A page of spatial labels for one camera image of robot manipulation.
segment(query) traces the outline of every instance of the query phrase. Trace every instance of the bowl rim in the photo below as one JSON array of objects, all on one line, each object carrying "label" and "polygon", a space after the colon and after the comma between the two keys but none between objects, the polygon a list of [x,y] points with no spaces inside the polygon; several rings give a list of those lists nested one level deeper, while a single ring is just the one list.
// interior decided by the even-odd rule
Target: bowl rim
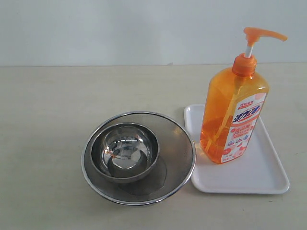
[{"label": "bowl rim", "polygon": [[[160,116],[160,117],[163,117],[171,122],[173,122],[174,124],[176,124],[179,128],[181,128],[184,133],[187,135],[188,139],[190,140],[190,143],[192,145],[192,166],[186,176],[186,178],[175,188],[173,189],[172,191],[170,191],[169,193],[165,194],[164,196],[162,197],[159,197],[159,198],[156,198],[156,199],[151,199],[151,200],[147,200],[147,201],[141,201],[141,202],[129,202],[129,201],[122,201],[122,200],[118,200],[118,199],[115,199],[115,198],[112,198],[106,194],[104,194],[101,190],[99,190],[92,182],[91,180],[89,179],[87,173],[86,173],[86,169],[85,169],[85,164],[84,164],[84,157],[85,157],[85,153],[86,153],[86,150],[87,150],[87,147],[88,147],[88,144],[89,142],[91,141],[93,135],[104,125],[106,125],[107,123],[121,117],[121,116],[127,116],[127,115],[131,115],[131,114],[149,114],[149,115],[157,115],[157,116]],[[94,190],[96,191],[100,196],[102,196],[103,198],[109,200],[109,201],[112,201],[114,203],[117,203],[117,204],[121,204],[121,205],[128,205],[128,206],[143,206],[143,205],[149,205],[149,204],[154,204],[154,203],[157,203],[157,202],[160,202],[168,197],[170,197],[171,195],[173,195],[174,193],[176,193],[183,185],[185,185],[185,183],[190,179],[192,173],[193,173],[193,170],[195,168],[195,162],[196,162],[196,149],[195,149],[195,145],[194,145],[194,141],[191,137],[191,135],[187,132],[187,130],[182,126],[180,125],[178,122],[176,122],[174,119],[170,118],[169,116],[166,116],[164,114],[161,114],[161,113],[158,113],[158,112],[151,112],[151,111],[142,111],[142,110],[139,110],[139,111],[130,111],[130,112],[125,112],[125,113],[121,113],[119,115],[116,115],[116,116],[113,116],[111,117],[110,119],[106,120],[105,122],[101,123],[90,135],[90,137],[88,138],[84,148],[83,148],[83,151],[82,151],[82,155],[81,155],[81,169],[82,169],[82,173],[83,173],[83,176],[85,178],[85,180],[87,181],[87,183],[89,184],[89,186]]]},{"label": "bowl rim", "polygon": [[[153,163],[152,163],[146,170],[144,170],[143,172],[141,172],[141,173],[139,173],[139,174],[137,174],[137,175],[130,176],[130,177],[123,177],[123,178],[121,178],[121,177],[109,176],[109,175],[106,175],[105,173],[103,173],[102,171],[100,171],[100,170],[96,167],[96,165],[94,164],[93,155],[92,155],[93,146],[94,146],[96,140],[98,139],[98,137],[99,137],[103,132],[105,132],[106,130],[112,129],[112,128],[116,127],[116,126],[121,126],[121,125],[123,125],[123,127],[124,127],[124,126],[129,126],[129,125],[135,125],[135,126],[140,126],[140,127],[142,127],[142,128],[145,128],[147,131],[149,131],[149,132],[154,136],[155,141],[157,142],[157,146],[158,146],[157,155],[156,155],[156,157],[155,157]],[[121,123],[117,123],[117,124],[108,126],[108,127],[104,128],[103,130],[101,130],[100,132],[95,132],[94,135],[93,135],[93,137],[94,137],[94,136],[95,136],[95,138],[93,139],[93,141],[92,141],[92,143],[91,143],[91,145],[90,145],[90,147],[89,147],[89,151],[90,151],[90,161],[91,161],[91,163],[92,163],[92,166],[96,169],[96,171],[97,171],[100,175],[102,175],[103,177],[107,178],[108,180],[110,180],[110,181],[112,181],[112,182],[114,182],[114,183],[119,183],[119,184],[120,184],[120,183],[125,183],[126,181],[127,181],[127,183],[129,183],[129,182],[131,182],[133,179],[137,179],[137,178],[140,178],[140,177],[142,178],[143,176],[147,175],[147,173],[149,173],[149,172],[153,169],[153,167],[156,165],[156,163],[157,163],[157,161],[158,161],[158,157],[159,157],[159,155],[160,155],[160,145],[159,145],[158,138],[157,138],[157,136],[155,135],[155,133],[154,133],[151,129],[149,129],[148,127],[146,127],[146,126],[144,126],[144,125],[142,125],[142,124],[139,124],[139,123],[136,123],[136,122],[121,122]]]}]

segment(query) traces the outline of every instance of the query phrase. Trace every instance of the white pump tube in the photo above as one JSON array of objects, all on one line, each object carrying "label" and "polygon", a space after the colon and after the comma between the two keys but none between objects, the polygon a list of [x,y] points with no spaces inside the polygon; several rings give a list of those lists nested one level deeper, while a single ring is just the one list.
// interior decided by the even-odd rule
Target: white pump tube
[{"label": "white pump tube", "polygon": [[250,58],[252,51],[253,51],[253,46],[247,46],[246,50],[245,50],[244,57],[245,58]]}]

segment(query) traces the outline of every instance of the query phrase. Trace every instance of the bottle label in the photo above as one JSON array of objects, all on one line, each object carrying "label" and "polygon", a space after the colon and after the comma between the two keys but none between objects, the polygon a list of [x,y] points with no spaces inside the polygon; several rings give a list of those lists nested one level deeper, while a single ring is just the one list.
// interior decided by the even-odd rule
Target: bottle label
[{"label": "bottle label", "polygon": [[233,160],[244,153],[265,97],[266,93],[257,93],[245,98],[236,105],[221,158],[222,163]]}]

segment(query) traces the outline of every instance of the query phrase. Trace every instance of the dish soap bottle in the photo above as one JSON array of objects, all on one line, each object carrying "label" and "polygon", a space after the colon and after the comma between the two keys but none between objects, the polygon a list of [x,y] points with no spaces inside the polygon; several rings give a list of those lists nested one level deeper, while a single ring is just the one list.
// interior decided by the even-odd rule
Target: dish soap bottle
[{"label": "dish soap bottle", "polygon": [[208,89],[200,143],[217,164],[242,156],[269,92],[266,80],[255,72],[254,44],[262,36],[287,40],[282,34],[254,27],[246,27],[244,33],[245,53],[235,58],[232,68],[217,73]]}]

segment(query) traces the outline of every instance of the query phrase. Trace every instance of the orange pump head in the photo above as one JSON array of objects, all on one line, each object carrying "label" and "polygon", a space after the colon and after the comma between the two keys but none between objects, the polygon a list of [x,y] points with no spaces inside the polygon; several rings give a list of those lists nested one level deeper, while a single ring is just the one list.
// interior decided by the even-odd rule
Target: orange pump head
[{"label": "orange pump head", "polygon": [[244,29],[244,33],[246,34],[248,46],[245,53],[242,53],[236,57],[232,66],[232,71],[240,76],[250,76],[254,74],[257,60],[255,59],[254,55],[251,54],[251,52],[253,50],[253,46],[257,41],[259,41],[260,37],[274,37],[282,41],[287,40],[285,35],[255,27],[246,27]]}]

